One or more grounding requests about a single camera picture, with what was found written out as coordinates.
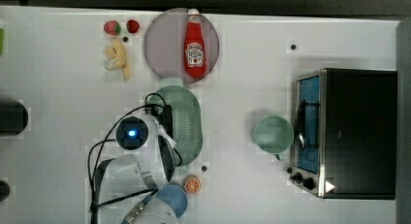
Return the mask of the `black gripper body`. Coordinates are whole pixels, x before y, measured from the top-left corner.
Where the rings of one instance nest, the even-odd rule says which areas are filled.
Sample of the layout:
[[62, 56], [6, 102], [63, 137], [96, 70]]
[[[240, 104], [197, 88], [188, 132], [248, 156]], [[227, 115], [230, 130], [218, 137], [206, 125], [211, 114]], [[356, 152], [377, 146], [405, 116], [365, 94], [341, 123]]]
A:
[[173, 110], [170, 105], [166, 105], [160, 114], [160, 123], [171, 137], [173, 135]]

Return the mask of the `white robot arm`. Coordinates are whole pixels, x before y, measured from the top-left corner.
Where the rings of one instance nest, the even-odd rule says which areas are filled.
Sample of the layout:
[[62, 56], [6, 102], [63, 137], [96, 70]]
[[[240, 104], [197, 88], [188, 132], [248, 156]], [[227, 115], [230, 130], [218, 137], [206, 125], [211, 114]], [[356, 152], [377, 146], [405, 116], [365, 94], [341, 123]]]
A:
[[91, 187], [90, 224], [131, 224], [143, 205], [130, 200], [152, 197], [174, 175], [175, 141], [158, 118], [149, 111], [170, 112], [167, 105], [148, 104], [120, 117], [105, 138], [95, 146], [102, 149], [115, 142], [124, 153], [96, 161], [88, 168]]

